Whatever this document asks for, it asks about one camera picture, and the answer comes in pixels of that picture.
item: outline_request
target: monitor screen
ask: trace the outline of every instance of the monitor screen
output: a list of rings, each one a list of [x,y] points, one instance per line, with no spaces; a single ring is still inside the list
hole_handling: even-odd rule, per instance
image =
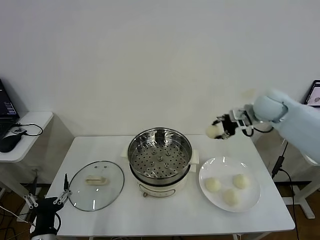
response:
[[[17,116],[17,112],[0,81],[0,117],[14,117]]]

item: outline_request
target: white plate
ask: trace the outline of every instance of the white plate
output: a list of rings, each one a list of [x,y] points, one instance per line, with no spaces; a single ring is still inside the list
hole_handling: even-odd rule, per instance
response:
[[[239,189],[233,184],[233,176],[245,174],[250,185],[246,189]],[[209,192],[205,187],[207,178],[218,178],[221,189],[218,192]],[[251,173],[250,169],[242,162],[228,156],[214,157],[206,161],[199,172],[199,183],[204,195],[217,207],[229,212],[244,212],[256,205],[260,199],[260,184]],[[240,203],[229,206],[223,200],[223,192],[235,189],[239,195]]]

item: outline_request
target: pot lid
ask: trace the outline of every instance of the pot lid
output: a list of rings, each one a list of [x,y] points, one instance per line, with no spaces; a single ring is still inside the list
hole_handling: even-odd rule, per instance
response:
[[[69,186],[72,191],[69,200],[79,210],[94,212],[116,200],[124,182],[124,173],[117,164],[92,162],[74,175]]]

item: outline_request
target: electric steamer pot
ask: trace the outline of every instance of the electric steamer pot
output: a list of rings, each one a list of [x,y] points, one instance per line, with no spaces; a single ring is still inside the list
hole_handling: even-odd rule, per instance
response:
[[[180,132],[157,127],[138,134],[131,141],[127,156],[131,172],[140,182],[168,187],[189,172],[192,147]]]

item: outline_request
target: black cable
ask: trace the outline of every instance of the black cable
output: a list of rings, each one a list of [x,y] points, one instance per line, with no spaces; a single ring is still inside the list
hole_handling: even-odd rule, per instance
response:
[[[7,238],[7,232],[8,232],[9,229],[12,230],[15,240],[18,240],[16,231],[15,231],[15,229],[14,229],[13,227],[0,228],[0,231],[5,230],[5,237],[4,237],[4,239]]]
[[[60,216],[59,216],[59,214],[58,213],[55,213],[55,215],[56,215],[56,217],[58,218],[58,220],[59,220],[59,226],[58,226],[58,228],[57,228],[57,230],[56,230],[56,232],[58,233],[59,232],[59,230],[60,230],[60,227],[61,227],[61,218],[60,218]]]
[[[20,206],[18,207],[18,209],[17,209],[14,213],[15,213],[15,214],[18,214],[18,212],[19,212],[20,208],[21,208],[21,207],[23,207],[25,204],[26,204],[26,203],[25,203],[25,201],[23,201],[23,202],[20,204]],[[12,227],[10,227],[10,225],[11,225],[11,223],[12,223],[13,219],[15,219],[15,217],[14,217],[14,216],[11,218],[11,220],[10,220],[10,222],[9,222],[8,226],[6,227],[5,234],[4,234],[4,239],[7,239],[7,234],[8,234],[8,230],[9,230],[9,229],[12,229],[12,230],[13,230],[14,235],[16,235],[15,230],[14,230]]]
[[[288,147],[288,142],[286,142],[286,145],[285,145],[285,147],[284,147],[284,150],[283,150],[283,153],[282,153],[281,157],[283,157],[283,156],[285,155],[285,152],[286,152],[286,150],[287,150],[287,147]]]
[[[250,126],[252,126],[252,121],[251,121],[251,119],[250,119],[250,117],[249,117],[249,115],[248,115],[248,113],[246,111],[244,112],[244,115],[245,115],[246,119],[248,120]],[[248,134],[247,130],[245,130],[245,129],[242,129],[242,132],[247,137],[252,137],[254,135],[254,133],[255,133],[253,128],[251,129],[251,133],[250,134]]]
[[[287,173],[287,171],[283,170],[282,168],[280,168],[279,171],[284,172],[288,176],[289,181],[291,183],[290,186],[291,186],[291,191],[292,191],[292,208],[293,208],[293,218],[294,218],[294,224],[295,224],[295,233],[296,233],[296,239],[299,240],[299,232],[298,232],[298,225],[297,225],[297,218],[296,218],[296,211],[295,211],[295,192],[294,192],[294,187],[292,186],[292,180],[291,180],[289,173]]]
[[[13,124],[12,126],[13,126],[13,127],[20,127],[20,126],[36,126],[36,127],[40,128],[40,130],[41,130],[41,132],[40,132],[40,133],[38,133],[38,134],[28,134],[27,132],[22,133],[22,135],[25,135],[25,136],[35,137],[35,136],[39,136],[39,135],[41,135],[41,134],[44,132],[44,130],[42,129],[42,127],[40,127],[39,125],[34,124],[34,123],[21,124],[21,123],[19,123],[19,122],[18,122],[18,123],[16,123],[16,124]]]
[[[256,130],[256,131],[259,132],[259,133],[268,134],[268,133],[272,132],[272,130],[274,129],[274,127],[272,126],[271,129],[268,130],[268,131],[262,131],[262,130],[259,130],[259,129],[255,128],[255,127],[254,127],[253,129]]]

